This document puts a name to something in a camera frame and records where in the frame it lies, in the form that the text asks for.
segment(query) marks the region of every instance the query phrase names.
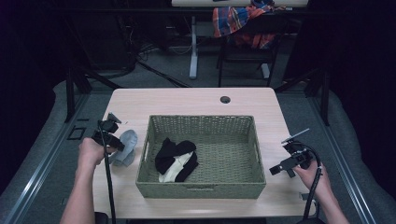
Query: wire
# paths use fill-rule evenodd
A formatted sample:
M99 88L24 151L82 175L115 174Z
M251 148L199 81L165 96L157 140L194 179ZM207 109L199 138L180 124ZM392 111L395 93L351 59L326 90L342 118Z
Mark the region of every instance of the wire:
M308 150L309 152L314 154L314 156L315 156L315 158L317 160L317 164L318 164L318 169L317 169L317 172L315 174L315 179L314 179L314 182L312 183L311 189L309 190L308 198L307 198L306 204L305 204L303 220L306 220L306 219L308 219L309 210L311 208L311 203L312 203L312 200L314 199L315 190L316 190L316 188L318 186L318 182L319 182L319 179L320 179L320 176L321 176L322 166L321 166L321 161L320 161L320 157L319 157L318 153L312 147L304 145L304 144L302 144L300 142L293 142L292 144L303 146L304 148L306 148L306 150Z
M185 51L182 51L182 52L179 52L179 51L175 50L175 48L183 48L183 47L171 47L171 48L169 48L169 49L172 50L175 54L182 55L182 54L188 53L188 52L191 50L192 45L186 46L185 48L187 48L187 49L186 49Z
M111 181L111 173L110 173L110 165L109 165L109 161L108 161L107 146L106 146L105 138L103 136L101 121L98 121L98 129L99 129L100 135L102 137L102 144L103 144L104 155L105 155L105 167L106 167L106 176L107 176L108 198L110 200L110 209L111 209L111 221L113 224L116 224L116 209L114 207L113 182Z
M160 71L157 71L157 70L155 70L154 68L148 66L145 63L142 63L142 62L139 62L139 61L137 61L136 63L139 64L140 66L142 66L143 68L145 68L146 70L154 73L155 75L165 78L170 83L172 83L175 87L181 87L181 88L189 88L190 87L190 85L188 85L188 84L186 84L186 83L184 83L184 82L182 82L180 80L177 80L174 77L170 77L170 76L168 76L168 75L166 75L166 74L164 74L164 73L162 73Z
M191 34L191 33L192 33L192 30L191 30L191 28L190 28L190 24L187 22L186 17L183 17L183 20L184 20L184 22L186 22L186 25L187 25L187 27L189 28L190 34ZM178 52L178 51L175 50L174 48L169 48L169 49L171 49L175 54L181 55L181 54L185 54L185 53L189 52L189 51L192 49L192 44L190 44L190 45L188 46L188 49L187 49L187 50L182 51L182 52Z
M98 72L98 71L97 71L97 73L100 74L102 77L105 77L107 79L112 79L112 78L116 78L116 77L125 77L126 75L130 74L133 71L134 71L133 68L128 67L128 68L123 69L119 73L115 73L115 74L111 74L111 75L104 75L103 73L100 74L100 72Z

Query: forearm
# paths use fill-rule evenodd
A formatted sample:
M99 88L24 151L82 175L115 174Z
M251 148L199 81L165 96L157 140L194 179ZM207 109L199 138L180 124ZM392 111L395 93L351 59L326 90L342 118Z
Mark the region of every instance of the forearm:
M328 224L349 223L332 191L317 195Z
M61 223L94 223L93 171L94 167L78 167L75 184Z

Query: gray carpet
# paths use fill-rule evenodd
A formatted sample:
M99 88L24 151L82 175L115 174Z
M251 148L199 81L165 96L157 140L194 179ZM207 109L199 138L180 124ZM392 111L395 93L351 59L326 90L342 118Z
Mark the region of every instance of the gray carpet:
M281 75L283 74L292 42L292 39L286 39L284 41L276 63L272 87L276 87L281 83ZM181 48L177 50L179 52L185 51L185 49ZM141 56L145 59L142 62L149 64L151 67L165 74L176 77L178 80L192 87L217 87L217 48L216 43L213 44L210 40L206 40L200 45L198 78L195 80L190 80L188 75L190 71L190 52L178 54L172 50L168 52L154 50ZM112 73L107 72L103 73L103 75L112 75ZM148 72L138 65L131 74L124 77L112 78L111 80L125 88L174 88L174 85L169 81ZM111 94L111 90L102 83L94 79L90 79L90 82L93 86L92 94L88 98L77 96L77 99L81 99L81 102L86 103L78 111L72 123L72 126L76 125L76 127L86 128L85 136L92 134L96 121L104 115ZM350 191L346 187L345 180L340 175L340 170L336 165L334 154L332 153L332 144L329 142L329 136L324 132L321 120L317 116L316 100L304 97L301 92L303 86L304 83L296 86L287 93L277 95L290 133L297 133L306 128L310 129L308 133L301 135L298 139L318 151L328 168L334 193L350 222L366 223L361 219L356 205L350 196ZM18 199L31 179L31 176L35 174L36 168L40 166L40 162L42 162L43 158L46 158L50 150L53 150L54 139L60 133L64 133L63 121L66 112L64 83L61 83L54 90L57 93L57 102L53 107L49 120L37 138L21 169L0 197L1 223L6 222L6 220L13 220L8 219L8 215L12 214L15 210L15 205L19 203ZM396 203L375 183L370 171L361 162L360 148L356 134L342 105L334 94L331 94L329 112L331 126L325 129L333 134L338 146L341 148L346 163L356 178L361 192L368 203L368 207L375 217L376 223L389 223L390 220L395 220L396 214L394 211L396 211ZM20 214L19 220L22 220L21 223L59 222L64 210L64 204L73 186L79 143L78 140L66 140L66 137L62 139L58 152L54 154L54 163L51 165L50 171L44 175L45 181L39 186L39 191L32 196L34 198L31 201L32 203L26 204L26 212ZM296 223L300 219L301 217L268 217L266 223ZM211 220L211 222L217 223L265 223L264 221L262 218ZM144 220L140 222L182 223L182 220Z

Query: person's left hand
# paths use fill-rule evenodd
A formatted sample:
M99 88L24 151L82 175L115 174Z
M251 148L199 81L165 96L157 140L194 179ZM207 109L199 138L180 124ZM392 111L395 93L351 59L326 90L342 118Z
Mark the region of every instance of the person's left hand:
M78 147L78 166L95 167L100 164L105 154L103 146L88 137L84 138ZM116 151L114 147L107 147L107 152L114 151Z

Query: white cloth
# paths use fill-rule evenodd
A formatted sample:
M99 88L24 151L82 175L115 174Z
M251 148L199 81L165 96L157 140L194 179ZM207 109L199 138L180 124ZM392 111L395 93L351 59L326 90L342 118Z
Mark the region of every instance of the white cloth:
M189 161L191 158L193 152L186 153L184 155L174 157L175 161L172 163L172 165L169 167L169 169L166 171L164 175L159 176L159 180L161 183L167 183L167 182L175 182L175 179L180 173L181 170L183 170L183 166Z
M120 141L125 145L124 150L113 153L108 161L116 166L129 166L134 161L134 146L137 143L137 134L134 130L125 131L120 136Z

